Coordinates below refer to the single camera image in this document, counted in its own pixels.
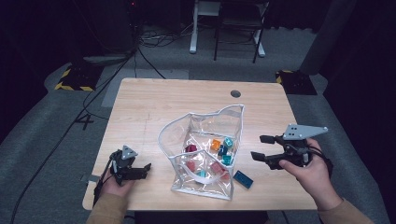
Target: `transparent bag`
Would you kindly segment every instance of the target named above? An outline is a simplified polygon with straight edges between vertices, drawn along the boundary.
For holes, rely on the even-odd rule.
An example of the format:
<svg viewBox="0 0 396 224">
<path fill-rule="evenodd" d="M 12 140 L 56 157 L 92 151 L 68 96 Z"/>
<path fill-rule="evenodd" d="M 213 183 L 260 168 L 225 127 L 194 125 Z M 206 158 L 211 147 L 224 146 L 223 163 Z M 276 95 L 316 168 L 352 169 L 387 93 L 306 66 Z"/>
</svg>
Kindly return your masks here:
<svg viewBox="0 0 396 224">
<path fill-rule="evenodd" d="M 232 199 L 244 108 L 229 105 L 209 114 L 189 113 L 163 127 L 158 143 L 176 172 L 172 190 Z"/>
</svg>

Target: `black curtain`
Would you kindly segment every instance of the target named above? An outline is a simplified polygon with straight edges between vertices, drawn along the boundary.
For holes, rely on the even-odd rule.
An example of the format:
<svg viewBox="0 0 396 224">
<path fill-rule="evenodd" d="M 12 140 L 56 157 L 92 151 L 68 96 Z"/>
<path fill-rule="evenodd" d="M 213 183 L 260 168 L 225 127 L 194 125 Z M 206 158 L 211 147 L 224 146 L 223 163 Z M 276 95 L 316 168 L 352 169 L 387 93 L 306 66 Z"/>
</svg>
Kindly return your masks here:
<svg viewBox="0 0 396 224">
<path fill-rule="evenodd" d="M 396 223 L 395 2 L 358 1 L 320 69 L 329 81 L 324 96 L 377 182 L 391 223 Z"/>
<path fill-rule="evenodd" d="M 331 0 L 270 0 L 265 11 L 266 28 L 312 29 L 317 32 Z"/>
</svg>

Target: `hand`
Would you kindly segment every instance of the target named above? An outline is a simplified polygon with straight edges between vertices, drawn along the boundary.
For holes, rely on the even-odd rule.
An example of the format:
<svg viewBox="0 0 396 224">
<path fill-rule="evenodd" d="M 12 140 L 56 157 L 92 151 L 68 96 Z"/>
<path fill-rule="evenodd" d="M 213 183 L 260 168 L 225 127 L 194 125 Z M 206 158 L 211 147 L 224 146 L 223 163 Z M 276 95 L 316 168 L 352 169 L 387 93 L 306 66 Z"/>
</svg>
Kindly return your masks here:
<svg viewBox="0 0 396 224">
<path fill-rule="evenodd" d="M 320 149 L 316 140 L 308 138 L 306 141 L 309 146 Z M 280 161 L 279 165 L 297 178 L 305 191 L 312 196 L 319 211 L 330 210 L 343 201 L 335 192 L 327 165 L 321 157 L 314 154 L 312 161 L 305 167 L 284 160 Z"/>
<path fill-rule="evenodd" d="M 134 185 L 134 180 L 124 180 L 122 181 L 122 185 L 120 186 L 116 182 L 116 178 L 111 176 L 110 170 L 107 169 L 105 174 L 105 178 L 103 181 L 105 182 L 102 186 L 101 195 L 104 193 L 115 194 L 122 198 L 126 197 L 132 189 Z"/>
</svg>

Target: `chair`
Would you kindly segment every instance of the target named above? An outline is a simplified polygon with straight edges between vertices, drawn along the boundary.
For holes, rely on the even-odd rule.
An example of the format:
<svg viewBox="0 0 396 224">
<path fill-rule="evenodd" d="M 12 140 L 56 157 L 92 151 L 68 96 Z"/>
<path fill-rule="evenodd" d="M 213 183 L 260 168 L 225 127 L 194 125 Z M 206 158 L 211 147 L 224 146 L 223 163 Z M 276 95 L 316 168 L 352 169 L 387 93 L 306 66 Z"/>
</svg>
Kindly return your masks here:
<svg viewBox="0 0 396 224">
<path fill-rule="evenodd" d="M 216 47 L 214 61 L 218 56 L 219 43 L 224 43 L 219 40 L 220 30 L 237 30 L 242 32 L 252 33 L 252 37 L 256 32 L 259 33 L 259 38 L 256 39 L 255 53 L 253 63 L 256 62 L 259 46 L 262 41 L 263 30 L 263 13 L 260 11 L 260 5 L 264 6 L 264 0 L 221 0 L 219 7 L 219 20 L 216 27 Z"/>
</svg>

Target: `gray floor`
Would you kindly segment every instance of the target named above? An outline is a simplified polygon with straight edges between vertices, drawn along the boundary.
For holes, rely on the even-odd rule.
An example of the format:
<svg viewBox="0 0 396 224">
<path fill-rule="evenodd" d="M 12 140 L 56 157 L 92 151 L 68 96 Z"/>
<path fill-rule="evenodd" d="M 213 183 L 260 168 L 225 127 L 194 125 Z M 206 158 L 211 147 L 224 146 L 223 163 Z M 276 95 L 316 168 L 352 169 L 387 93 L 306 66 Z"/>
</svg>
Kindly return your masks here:
<svg viewBox="0 0 396 224">
<path fill-rule="evenodd" d="M 213 34 L 212 29 L 199 34 L 196 54 L 189 54 L 189 35 L 166 47 L 140 48 L 157 69 L 184 71 L 189 79 L 275 82 L 277 70 L 299 68 L 315 38 L 309 30 L 267 30 L 262 38 L 266 56 L 253 64 L 253 47 L 235 45 L 220 45 L 218 60 L 214 62 Z M 23 188 L 61 139 L 62 143 L 21 199 L 14 223 L 84 223 L 90 213 L 81 205 L 86 186 L 80 179 L 92 171 L 107 120 L 93 117 L 94 123 L 85 131 L 82 124 L 74 124 L 65 134 L 83 108 L 84 99 L 88 96 L 87 101 L 90 101 L 98 92 L 89 95 L 86 91 L 55 91 L 66 66 L 49 74 L 45 82 L 49 90 L 47 96 L 32 108 L 0 146 L 0 223 L 10 221 Z M 116 68 L 117 65 L 106 67 L 99 83 L 109 78 Z M 129 71 L 133 77 L 135 68 L 152 69 L 139 53 L 121 71 Z M 317 96 L 288 95 L 298 123 L 329 128 L 328 133 L 317 139 L 334 163 L 332 182 L 337 191 L 375 223 L 389 223 L 377 184 L 322 96 L 326 79 L 316 75 L 312 81 Z M 105 98 L 106 91 L 103 91 L 88 110 L 108 118 L 111 107 L 103 106 Z M 286 211 L 286 215 L 290 223 L 319 223 L 315 211 Z M 286 223 L 280 211 L 270 211 L 269 216 L 275 223 Z"/>
</svg>

